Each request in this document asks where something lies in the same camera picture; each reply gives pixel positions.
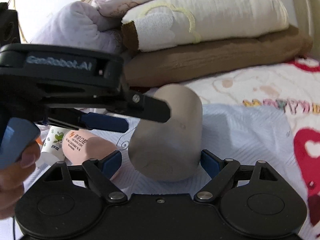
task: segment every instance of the brown blanket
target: brown blanket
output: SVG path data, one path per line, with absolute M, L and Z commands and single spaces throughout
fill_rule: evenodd
M 312 38 L 293 26 L 259 38 L 208 41 L 139 53 L 124 73 L 130 86 L 158 87 L 215 73 L 282 63 L 306 55 Z

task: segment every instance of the fingernail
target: fingernail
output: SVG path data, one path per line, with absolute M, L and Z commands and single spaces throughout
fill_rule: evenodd
M 34 154 L 22 153 L 20 165 L 21 168 L 25 169 L 30 167 L 36 162 L 36 156 Z

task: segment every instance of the human hand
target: human hand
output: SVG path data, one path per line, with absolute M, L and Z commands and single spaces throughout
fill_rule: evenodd
M 20 160 L 0 170 L 0 220 L 14 215 L 16 203 L 24 194 L 23 181 L 36 169 L 39 157 L 39 145 L 33 142 L 22 152 Z

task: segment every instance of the black wire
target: black wire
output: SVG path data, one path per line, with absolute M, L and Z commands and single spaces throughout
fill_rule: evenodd
M 15 217 L 12 217 L 12 234 L 13 234 L 13 240 L 16 240 L 16 223 L 15 223 Z

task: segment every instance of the headboard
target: headboard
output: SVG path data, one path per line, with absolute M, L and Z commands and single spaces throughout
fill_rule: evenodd
M 290 23 L 314 39 L 312 56 L 320 59 L 320 0 L 283 0 Z

